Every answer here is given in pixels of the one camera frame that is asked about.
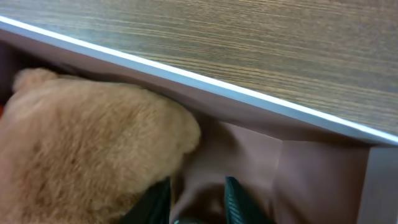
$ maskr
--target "wooden table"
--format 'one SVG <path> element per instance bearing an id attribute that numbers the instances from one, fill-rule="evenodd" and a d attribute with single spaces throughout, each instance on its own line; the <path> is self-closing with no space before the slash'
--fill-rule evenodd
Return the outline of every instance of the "wooden table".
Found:
<path id="1" fill-rule="evenodd" d="M 398 0 L 0 0 L 0 14 L 398 134 Z"/>

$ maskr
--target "brown wooden tabletop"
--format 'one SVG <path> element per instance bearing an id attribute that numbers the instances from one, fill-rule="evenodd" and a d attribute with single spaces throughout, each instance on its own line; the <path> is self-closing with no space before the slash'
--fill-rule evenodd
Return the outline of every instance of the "brown wooden tabletop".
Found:
<path id="1" fill-rule="evenodd" d="M 398 134 L 398 0 L 0 0 L 0 15 Z"/>

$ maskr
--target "brown fur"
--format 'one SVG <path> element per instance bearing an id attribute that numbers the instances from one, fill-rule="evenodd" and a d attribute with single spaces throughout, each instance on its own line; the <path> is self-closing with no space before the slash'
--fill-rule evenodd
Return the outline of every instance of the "brown fur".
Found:
<path id="1" fill-rule="evenodd" d="M 0 223 L 102 224 L 197 146 L 182 106 L 135 85 L 24 70 L 0 119 Z"/>

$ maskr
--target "stuffed animal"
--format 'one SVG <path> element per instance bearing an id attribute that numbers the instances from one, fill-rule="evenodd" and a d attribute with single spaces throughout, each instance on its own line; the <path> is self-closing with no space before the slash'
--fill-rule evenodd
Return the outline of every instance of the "stuffed animal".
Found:
<path id="1" fill-rule="evenodd" d="M 0 223 L 110 224 L 173 174 L 195 118 L 139 86 L 27 69 L 0 119 Z"/>

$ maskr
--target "cardboard box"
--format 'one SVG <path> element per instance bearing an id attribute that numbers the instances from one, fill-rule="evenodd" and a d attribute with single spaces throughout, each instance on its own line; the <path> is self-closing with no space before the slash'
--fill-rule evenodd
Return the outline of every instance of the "cardboard box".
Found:
<path id="1" fill-rule="evenodd" d="M 397 223 L 397 136 L 1 16 L 0 60 L 2 102 L 17 69 L 46 66 L 139 84 L 202 114 L 203 142 L 176 185 L 176 216 L 224 222 L 218 203 L 232 175 L 280 224 Z"/>

